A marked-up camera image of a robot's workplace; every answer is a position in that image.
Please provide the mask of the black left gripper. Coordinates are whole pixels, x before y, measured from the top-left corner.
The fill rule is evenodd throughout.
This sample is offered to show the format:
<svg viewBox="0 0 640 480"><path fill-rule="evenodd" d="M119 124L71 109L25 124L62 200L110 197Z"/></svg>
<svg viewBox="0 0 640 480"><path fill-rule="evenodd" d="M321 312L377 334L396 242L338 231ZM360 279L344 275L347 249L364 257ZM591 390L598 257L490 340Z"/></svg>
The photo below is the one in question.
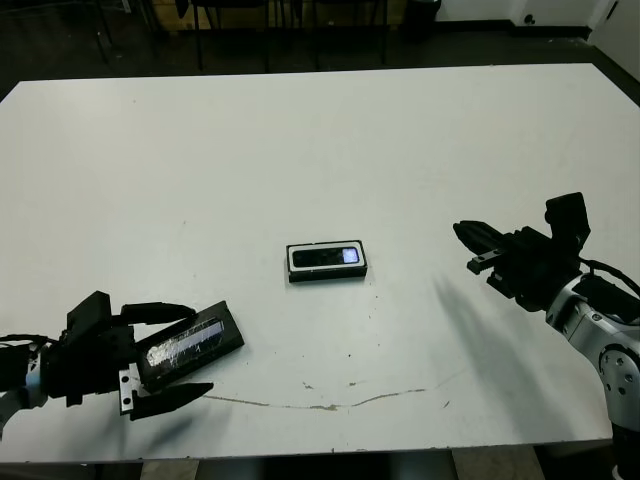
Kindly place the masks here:
<svg viewBox="0 0 640 480"><path fill-rule="evenodd" d="M134 327L173 323L196 311L186 305L163 302L123 305L119 323L100 327L79 337L64 333L58 340L37 341L37 385L46 398L63 398L68 407L80 405L87 395L117 392L120 413L139 420L175 411L204 396L213 383L187 383L143 397L135 394L138 356Z"/></svg>

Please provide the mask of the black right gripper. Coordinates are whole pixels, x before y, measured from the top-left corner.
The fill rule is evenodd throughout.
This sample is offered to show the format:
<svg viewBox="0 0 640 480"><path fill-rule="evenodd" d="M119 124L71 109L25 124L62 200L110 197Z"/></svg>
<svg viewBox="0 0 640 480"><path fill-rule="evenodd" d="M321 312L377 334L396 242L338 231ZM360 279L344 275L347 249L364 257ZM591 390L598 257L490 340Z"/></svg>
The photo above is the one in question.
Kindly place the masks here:
<svg viewBox="0 0 640 480"><path fill-rule="evenodd" d="M467 269L489 272L487 283L525 310L547 310L570 281L582 275L579 261L531 227L501 233L489 224L462 220L453 225L473 253Z"/></svg>

